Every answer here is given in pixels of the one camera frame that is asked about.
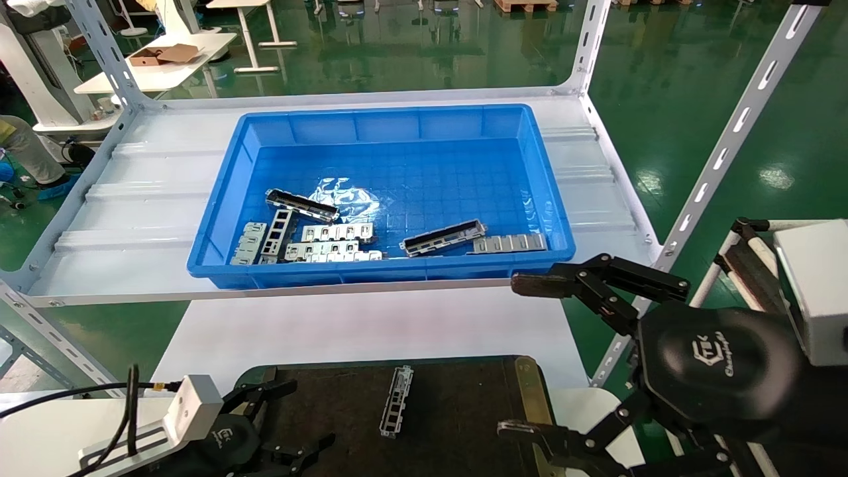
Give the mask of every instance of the white stand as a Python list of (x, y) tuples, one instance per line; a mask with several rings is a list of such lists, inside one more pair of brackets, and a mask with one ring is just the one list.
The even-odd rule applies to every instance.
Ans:
[(242, 23), (242, 34), (244, 34), (244, 44), (248, 46), (248, 55), (250, 56), (250, 66), (235, 68), (233, 71), (236, 73), (273, 73), (275, 71), (279, 71), (279, 66), (259, 66), (259, 62), (256, 61), (256, 52), (254, 51), (254, 41), (250, 37), (250, 30), (248, 30), (248, 21), (244, 18), (244, 8), (238, 8), (238, 21)]
[(274, 9), (271, 7), (271, 2), (265, 4), (265, 8), (268, 10), (268, 21), (271, 23), (271, 36), (274, 37), (273, 42), (259, 42), (259, 46), (262, 48), (279, 48), (279, 47), (296, 47), (298, 46), (297, 42), (281, 42), (280, 34), (276, 31), (276, 18), (274, 18)]
[(118, 0), (118, 3), (120, 3), (121, 13), (124, 14), (124, 20), (126, 20), (126, 23), (128, 23), (130, 25), (129, 28), (125, 28), (124, 30), (120, 31), (121, 36), (147, 35), (148, 34), (147, 28), (142, 28), (141, 26), (136, 27), (135, 25), (132, 24), (132, 19), (130, 18), (130, 12), (127, 11), (126, 5), (124, 5), (124, 0)]

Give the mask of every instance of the white table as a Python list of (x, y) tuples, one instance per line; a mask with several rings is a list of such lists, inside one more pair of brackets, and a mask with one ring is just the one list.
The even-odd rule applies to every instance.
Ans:
[[(145, 48), (171, 47), (177, 43), (198, 47), (198, 57), (191, 63), (169, 63), (158, 66), (133, 66), (126, 61), (130, 72), (136, 79), (138, 89), (144, 92), (169, 91), (180, 86), (189, 76), (209, 62), (216, 54), (223, 51), (236, 38), (235, 33), (196, 33), (187, 36), (163, 35), (153, 40)], [(92, 79), (74, 88), (77, 94), (112, 93), (113, 88), (105, 73), (100, 73)]]
[[(620, 403), (586, 387), (561, 303), (509, 287), (195, 300), (151, 380), (209, 374), (225, 394), (263, 365), (497, 355), (536, 360), (559, 425), (586, 432)], [(632, 429), (608, 449), (627, 467), (644, 463)]]
[(256, 60), (256, 52), (254, 51), (254, 41), (250, 37), (248, 22), (244, 17), (245, 8), (265, 6), (268, 12), (268, 21), (271, 23), (271, 35), (274, 37), (273, 42), (259, 42), (263, 48), (274, 47), (296, 47), (297, 42), (281, 42), (280, 34), (276, 30), (276, 19), (274, 18), (274, 9), (271, 7), (271, 0), (212, 0), (206, 4), (206, 8), (235, 8), (238, 10), (238, 20), (242, 23), (242, 32), (244, 34), (244, 43), (248, 46), (248, 55), (250, 55), (250, 66), (236, 68), (237, 73), (271, 73), (279, 71), (277, 66), (259, 66)]

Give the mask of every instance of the wooden pallet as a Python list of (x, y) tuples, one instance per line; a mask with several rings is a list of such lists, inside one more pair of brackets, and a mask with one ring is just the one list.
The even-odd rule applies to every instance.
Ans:
[(500, 9), (505, 13), (509, 13), (512, 10), (512, 7), (522, 7), (525, 12), (529, 13), (533, 11), (533, 7), (536, 5), (544, 5), (546, 10), (553, 12), (559, 4), (556, 0), (515, 0), (514, 2), (511, 0), (494, 0), (494, 2), (497, 3)]

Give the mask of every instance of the blue plastic tray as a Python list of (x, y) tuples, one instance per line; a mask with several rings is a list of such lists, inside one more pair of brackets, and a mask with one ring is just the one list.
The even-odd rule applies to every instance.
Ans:
[[(265, 191), (335, 204), (339, 222), (374, 222), (390, 259), (230, 265), (247, 222), (270, 222)], [(544, 233), (548, 251), (406, 257), (401, 240), (480, 219), (487, 235)], [(294, 234), (299, 241), (300, 217)], [(222, 289), (333, 283), (508, 278), (574, 256), (565, 207), (533, 112), (522, 104), (253, 113), (226, 151), (188, 257), (188, 271)]]

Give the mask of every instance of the green epoxy floor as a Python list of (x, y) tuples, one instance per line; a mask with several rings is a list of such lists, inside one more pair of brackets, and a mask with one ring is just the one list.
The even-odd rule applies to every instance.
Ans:
[[(236, 76), (248, 65), (239, 37), (232, 58), (213, 66), (220, 97), (294, 95), (463, 87), (554, 85), (572, 66), (582, 13), (561, 1), (554, 13), (504, 15), (490, 2), (478, 9), (460, 2), (458, 16), (437, 17), (413, 3), (371, 6), (361, 20), (331, 14), (316, 18), (300, 0), (276, 0), (284, 40), (296, 49), (259, 50), (261, 65), (285, 73)], [(734, 0), (699, 0), (688, 8), (639, 4), (614, 7), (589, 91), (611, 134), (657, 233), (665, 237), (750, 74), (789, 4), (769, 1), (740, 7)], [(732, 220), (819, 218), (848, 215), (848, 4), (834, 3), (819, 17), (796, 60), (755, 125), (745, 146), (695, 229), (674, 272), (700, 280)], [(249, 17), (254, 40), (270, 39), (265, 12)], [(207, 23), (237, 31), (234, 12)], [(124, 45), (125, 51), (132, 47)], [(96, 73), (86, 63), (84, 76)], [(165, 98), (208, 98), (197, 73)], [(24, 259), (58, 204), (0, 212), (0, 266)], [(708, 306), (736, 302), (732, 285), (720, 283)], [(139, 362), (148, 378), (161, 358), (187, 303), (80, 306), (52, 309), (98, 360), (122, 376)], [(589, 373), (611, 333), (579, 304), (566, 303), (569, 323)], [(0, 323), (43, 352), (62, 371), (80, 373), (9, 309)], [(623, 370), (611, 388), (623, 392)], [(32, 389), (55, 387), (39, 379)]]

